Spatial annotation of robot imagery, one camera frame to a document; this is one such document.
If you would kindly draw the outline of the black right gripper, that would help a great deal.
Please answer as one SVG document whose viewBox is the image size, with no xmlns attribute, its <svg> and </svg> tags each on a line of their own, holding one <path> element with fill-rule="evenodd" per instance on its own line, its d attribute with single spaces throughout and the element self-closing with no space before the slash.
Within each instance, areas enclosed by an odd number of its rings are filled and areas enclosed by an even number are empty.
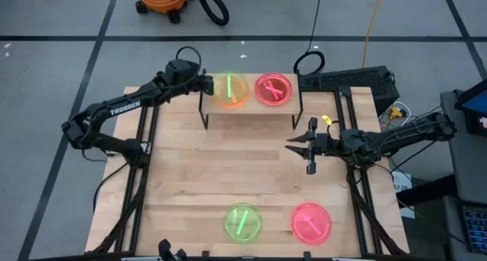
<svg viewBox="0 0 487 261">
<path fill-rule="evenodd" d="M 332 139 L 328 133 L 317 132 L 318 119 L 312 117 L 308 122 L 308 130 L 303 135 L 288 139 L 288 142 L 308 142 L 307 148 L 286 145 L 285 147 L 298 154 L 303 159 L 308 159 L 307 175 L 316 173 L 315 156 L 335 156 L 337 157 L 338 140 Z"/>
</svg>

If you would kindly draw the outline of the wooden shelf with black legs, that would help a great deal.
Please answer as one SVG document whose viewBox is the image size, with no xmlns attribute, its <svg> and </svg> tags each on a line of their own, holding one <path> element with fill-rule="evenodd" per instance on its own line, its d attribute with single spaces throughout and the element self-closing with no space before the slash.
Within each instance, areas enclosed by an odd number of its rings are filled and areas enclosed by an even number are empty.
<svg viewBox="0 0 487 261">
<path fill-rule="evenodd" d="M 204 127 L 208 127 L 213 116 L 233 120 L 288 116 L 292 128 L 297 127 L 304 105 L 296 74 L 226 72 L 212 77 L 214 94 L 199 95 L 199 114 Z"/>
</svg>

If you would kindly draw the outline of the white paper sheet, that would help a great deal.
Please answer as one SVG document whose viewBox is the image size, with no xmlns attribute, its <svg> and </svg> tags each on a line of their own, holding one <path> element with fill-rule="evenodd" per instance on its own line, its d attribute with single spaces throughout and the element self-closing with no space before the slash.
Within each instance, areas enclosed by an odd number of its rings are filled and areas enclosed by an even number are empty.
<svg viewBox="0 0 487 261">
<path fill-rule="evenodd" d="M 411 175 L 408 173 L 400 173 L 398 170 L 393 172 L 393 186 L 396 193 L 412 188 Z M 415 218 L 414 207 L 401 208 L 401 216 L 403 218 Z"/>
</svg>

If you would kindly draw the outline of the grey desk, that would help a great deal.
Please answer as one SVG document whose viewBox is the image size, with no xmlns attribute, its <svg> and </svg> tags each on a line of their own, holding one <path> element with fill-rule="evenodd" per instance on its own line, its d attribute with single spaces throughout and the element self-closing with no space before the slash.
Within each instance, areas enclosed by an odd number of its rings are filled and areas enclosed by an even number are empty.
<svg viewBox="0 0 487 261">
<path fill-rule="evenodd" d="M 458 195 L 464 201 L 487 205 L 487 138 L 468 133 L 464 113 L 454 108 L 454 92 L 442 92 L 440 99 L 443 112 L 457 127 L 449 146 Z"/>
</svg>

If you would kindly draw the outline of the black curved object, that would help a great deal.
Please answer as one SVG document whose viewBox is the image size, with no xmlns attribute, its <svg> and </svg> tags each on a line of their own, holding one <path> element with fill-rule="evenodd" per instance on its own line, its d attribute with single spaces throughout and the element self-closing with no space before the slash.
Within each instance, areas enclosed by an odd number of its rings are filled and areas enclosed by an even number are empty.
<svg viewBox="0 0 487 261">
<path fill-rule="evenodd" d="M 158 244 L 158 252 L 162 261 L 187 261 L 187 254 L 183 249 L 179 249 L 173 253 L 171 251 L 171 244 L 167 239 L 163 239 Z"/>
</svg>

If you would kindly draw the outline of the blue screen monitor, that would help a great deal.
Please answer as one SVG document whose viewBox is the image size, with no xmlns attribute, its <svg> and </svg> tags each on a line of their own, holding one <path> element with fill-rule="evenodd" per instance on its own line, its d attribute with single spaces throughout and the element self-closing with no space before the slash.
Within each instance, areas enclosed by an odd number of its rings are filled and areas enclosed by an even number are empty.
<svg viewBox="0 0 487 261">
<path fill-rule="evenodd" d="M 487 138 L 487 80 L 454 93 L 457 96 L 454 108 L 464 113 L 468 133 Z"/>
</svg>

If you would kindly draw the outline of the black keyboard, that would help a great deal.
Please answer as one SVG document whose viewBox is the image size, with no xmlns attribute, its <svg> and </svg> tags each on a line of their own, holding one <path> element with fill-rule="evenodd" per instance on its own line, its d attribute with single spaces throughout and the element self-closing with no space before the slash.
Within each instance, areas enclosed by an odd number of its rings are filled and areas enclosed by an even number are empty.
<svg viewBox="0 0 487 261">
<path fill-rule="evenodd" d="M 487 205 L 461 202 L 458 212 L 469 251 L 487 255 Z"/>
</svg>

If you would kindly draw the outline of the black aluminium frame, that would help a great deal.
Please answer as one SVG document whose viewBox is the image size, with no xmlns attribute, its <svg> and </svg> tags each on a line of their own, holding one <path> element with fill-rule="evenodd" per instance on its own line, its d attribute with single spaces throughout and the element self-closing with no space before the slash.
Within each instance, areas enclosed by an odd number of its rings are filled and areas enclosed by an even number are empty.
<svg viewBox="0 0 487 261">
<path fill-rule="evenodd" d="M 349 185 L 351 193 L 361 256 L 366 257 L 370 254 L 366 245 L 363 218 L 366 218 L 371 226 L 374 254 L 378 259 L 385 259 L 387 257 L 382 251 L 383 247 L 387 248 L 390 256 L 407 256 L 408 253 L 397 246 L 396 242 L 385 231 L 375 215 L 368 179 L 368 169 L 374 166 L 374 159 L 381 156 L 379 148 L 373 147 L 372 154 L 362 159 L 355 154 L 354 148 L 351 151 L 346 151 L 345 147 L 345 144 L 338 142 L 338 156 L 336 158 L 341 159 L 346 165 L 345 181 Z"/>
<path fill-rule="evenodd" d="M 96 191 L 87 255 L 137 254 L 159 112 L 159 106 L 142 107 L 116 118 L 113 135 L 141 143 L 146 163 L 144 167 L 131 167 L 119 154 L 108 159 L 103 182 Z"/>
</svg>

